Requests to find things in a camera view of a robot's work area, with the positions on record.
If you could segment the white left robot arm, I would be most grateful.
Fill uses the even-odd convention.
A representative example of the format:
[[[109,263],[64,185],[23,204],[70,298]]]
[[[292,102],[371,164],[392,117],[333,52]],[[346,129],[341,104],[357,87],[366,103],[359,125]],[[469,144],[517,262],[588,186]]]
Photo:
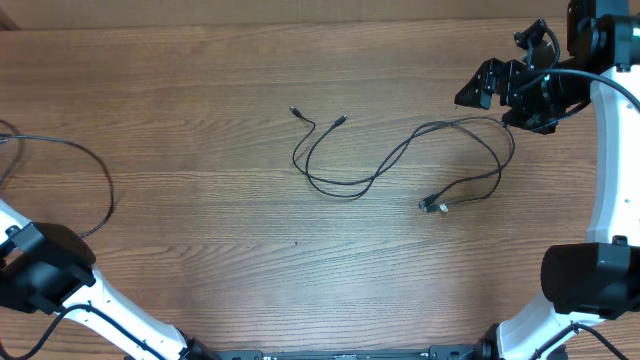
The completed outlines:
[[[88,245],[69,228],[33,222],[1,204],[1,306],[55,316],[23,359],[36,355],[64,319],[93,330],[129,359],[219,357],[130,301],[103,277],[95,262]]]

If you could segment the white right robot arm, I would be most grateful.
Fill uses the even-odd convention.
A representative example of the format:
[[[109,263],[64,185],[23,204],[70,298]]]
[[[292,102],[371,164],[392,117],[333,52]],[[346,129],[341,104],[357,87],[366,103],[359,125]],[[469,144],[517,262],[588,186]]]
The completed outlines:
[[[534,61],[551,34],[543,21],[514,36],[523,60],[485,61],[456,94],[487,109],[498,96],[505,125],[538,134],[592,108],[596,193],[586,239],[550,247],[541,291],[513,318],[493,325],[474,359],[562,359],[565,342],[639,308],[639,20],[625,1],[572,1],[568,58]]]

